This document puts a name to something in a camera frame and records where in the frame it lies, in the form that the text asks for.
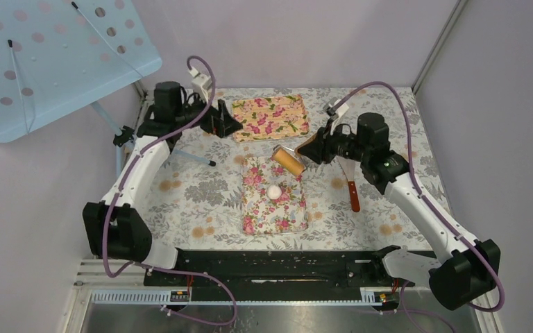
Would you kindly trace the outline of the wooden dough roller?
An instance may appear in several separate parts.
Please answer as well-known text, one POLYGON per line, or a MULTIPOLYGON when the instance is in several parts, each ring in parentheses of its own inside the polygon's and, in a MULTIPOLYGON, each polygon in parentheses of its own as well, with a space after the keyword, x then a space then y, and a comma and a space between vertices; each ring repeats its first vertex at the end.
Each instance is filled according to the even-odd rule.
POLYGON ((294 176, 300 176, 305 171, 305 165, 281 145, 273 148, 271 159, 294 176))

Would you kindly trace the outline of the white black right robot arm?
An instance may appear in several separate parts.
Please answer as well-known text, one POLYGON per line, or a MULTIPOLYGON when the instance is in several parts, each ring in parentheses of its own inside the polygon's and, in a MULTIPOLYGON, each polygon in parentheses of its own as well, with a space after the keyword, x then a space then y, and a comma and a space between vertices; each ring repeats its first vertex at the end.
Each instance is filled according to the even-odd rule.
POLYGON ((501 309, 505 290, 498 277, 501 252, 497 244, 491 239, 480 241, 466 231, 421 187, 411 164, 391 149, 389 127, 382 115, 361 114, 355 133, 345 134, 341 128, 329 123, 318 129, 296 153, 317 164, 342 157, 358 162, 367 182, 406 214, 436 256, 432 259, 398 246, 387 247, 381 260, 371 265, 371 279, 381 286, 399 278, 429 288, 449 310, 497 290, 498 303, 484 311, 501 309))

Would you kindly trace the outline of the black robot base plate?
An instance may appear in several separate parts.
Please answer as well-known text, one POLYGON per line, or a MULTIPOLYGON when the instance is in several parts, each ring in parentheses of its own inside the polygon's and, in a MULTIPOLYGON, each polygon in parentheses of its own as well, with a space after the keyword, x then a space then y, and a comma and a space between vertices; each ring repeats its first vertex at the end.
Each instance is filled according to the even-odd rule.
POLYGON ((241 298, 347 300, 361 288, 396 292, 402 279, 369 250, 180 250, 177 271, 207 273, 241 298))

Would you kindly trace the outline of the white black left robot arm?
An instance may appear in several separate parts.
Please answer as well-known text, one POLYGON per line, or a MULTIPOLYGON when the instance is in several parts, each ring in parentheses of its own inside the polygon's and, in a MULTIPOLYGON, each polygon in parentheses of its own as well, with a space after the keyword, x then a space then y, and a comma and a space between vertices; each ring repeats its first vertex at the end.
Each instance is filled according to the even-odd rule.
POLYGON ((193 82, 188 94, 177 82, 158 83, 153 103, 137 129, 134 148, 120 176, 98 202, 83 208, 83 222, 93 255, 124 259, 146 267, 161 268, 172 285, 187 278, 186 264, 177 260, 175 246, 155 240, 142 217, 144 199, 160 167, 175 151, 183 128, 199 127, 217 137, 227 137, 242 125, 229 113, 225 101, 211 101, 212 82, 193 82))

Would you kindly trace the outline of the white dough ball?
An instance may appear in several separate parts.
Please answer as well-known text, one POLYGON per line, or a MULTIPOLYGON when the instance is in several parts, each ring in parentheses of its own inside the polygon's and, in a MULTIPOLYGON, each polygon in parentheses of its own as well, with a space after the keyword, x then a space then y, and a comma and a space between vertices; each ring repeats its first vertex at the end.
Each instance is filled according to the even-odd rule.
POLYGON ((270 200, 278 200, 282 195, 282 190, 277 185, 270 185, 266 190, 266 196, 270 200))

